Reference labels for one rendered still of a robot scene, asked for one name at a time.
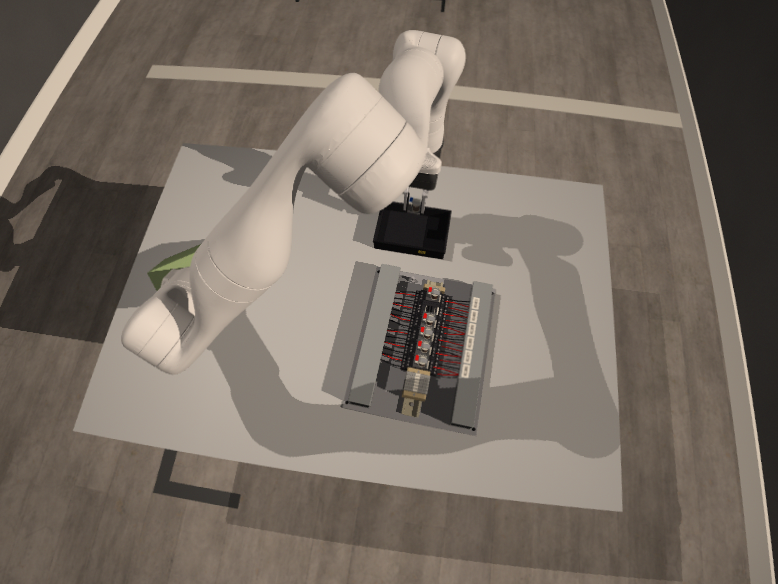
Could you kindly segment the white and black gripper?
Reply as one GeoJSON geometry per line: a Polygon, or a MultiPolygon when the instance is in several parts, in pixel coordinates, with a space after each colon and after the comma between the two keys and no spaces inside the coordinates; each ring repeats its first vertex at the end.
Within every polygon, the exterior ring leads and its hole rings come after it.
{"type": "MultiPolygon", "coordinates": [[[[424,163],[409,187],[423,189],[420,213],[424,214],[425,198],[428,198],[429,190],[434,190],[436,187],[436,181],[438,173],[441,169],[441,149],[444,144],[444,123],[442,127],[428,136],[428,149],[424,160],[424,163]]],[[[407,211],[407,203],[409,199],[409,187],[402,193],[404,194],[404,207],[403,210],[407,211]]]]}

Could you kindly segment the grey relay with red button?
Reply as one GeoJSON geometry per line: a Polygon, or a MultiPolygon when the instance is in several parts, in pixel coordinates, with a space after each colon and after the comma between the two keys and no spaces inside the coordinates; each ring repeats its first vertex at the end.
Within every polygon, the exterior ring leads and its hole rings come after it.
{"type": "Polygon", "coordinates": [[[433,326],[427,326],[427,325],[420,325],[419,335],[418,338],[425,339],[425,340],[432,340],[433,337],[433,326]]]}
{"type": "Polygon", "coordinates": [[[415,352],[429,355],[431,342],[431,340],[418,338],[415,352]]]}
{"type": "Polygon", "coordinates": [[[437,313],[423,311],[421,324],[434,327],[436,315],[437,313]]]}
{"type": "Polygon", "coordinates": [[[428,285],[426,301],[438,303],[441,293],[441,287],[428,285]]]}
{"type": "Polygon", "coordinates": [[[428,359],[429,359],[429,355],[415,352],[412,367],[426,370],[428,359]]]}

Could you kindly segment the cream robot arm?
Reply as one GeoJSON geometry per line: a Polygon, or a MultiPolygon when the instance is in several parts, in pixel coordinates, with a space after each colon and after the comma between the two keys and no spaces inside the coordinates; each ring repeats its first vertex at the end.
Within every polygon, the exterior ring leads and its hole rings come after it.
{"type": "Polygon", "coordinates": [[[363,214],[396,200],[420,171],[429,134],[444,123],[465,60],[458,39],[408,30],[395,42],[379,92],[357,73],[333,81],[198,247],[190,267],[172,269],[158,294],[133,313],[122,345],[165,373],[189,368],[286,270],[306,167],[363,214]]]}

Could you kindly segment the black parts tray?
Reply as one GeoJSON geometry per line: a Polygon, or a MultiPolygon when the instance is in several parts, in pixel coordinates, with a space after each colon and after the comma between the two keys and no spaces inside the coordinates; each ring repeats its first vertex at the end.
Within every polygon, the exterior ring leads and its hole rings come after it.
{"type": "Polygon", "coordinates": [[[374,234],[376,248],[443,259],[451,210],[425,206],[424,214],[414,215],[403,207],[404,203],[392,202],[380,210],[374,234]]]}

